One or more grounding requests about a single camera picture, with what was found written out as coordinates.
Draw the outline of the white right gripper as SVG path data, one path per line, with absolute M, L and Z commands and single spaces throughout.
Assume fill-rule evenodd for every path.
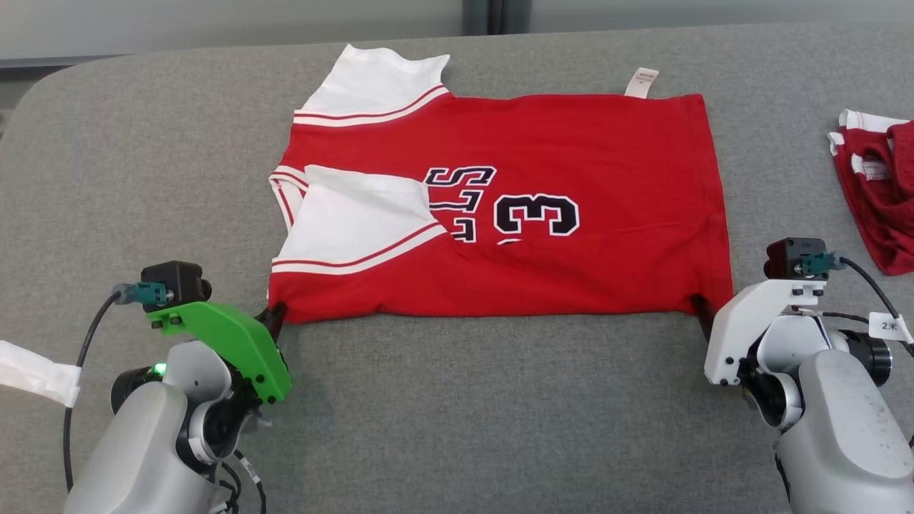
M 743 289 L 715 313 L 702 295 L 692 295 L 691 305 L 705 341 L 704 375 L 715 385 L 735 385 L 738 364 L 768 326 L 791 306 L 816 306 L 825 281 L 764 280 Z

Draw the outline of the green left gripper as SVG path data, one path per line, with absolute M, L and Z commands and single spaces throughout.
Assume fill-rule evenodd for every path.
M 286 316 L 284 303 L 250 316 L 238 307 L 208 301 L 164 307 L 148 313 L 164 335 L 189 334 L 232 365 L 262 403 L 286 399 L 293 385 L 288 365 L 277 346 Z

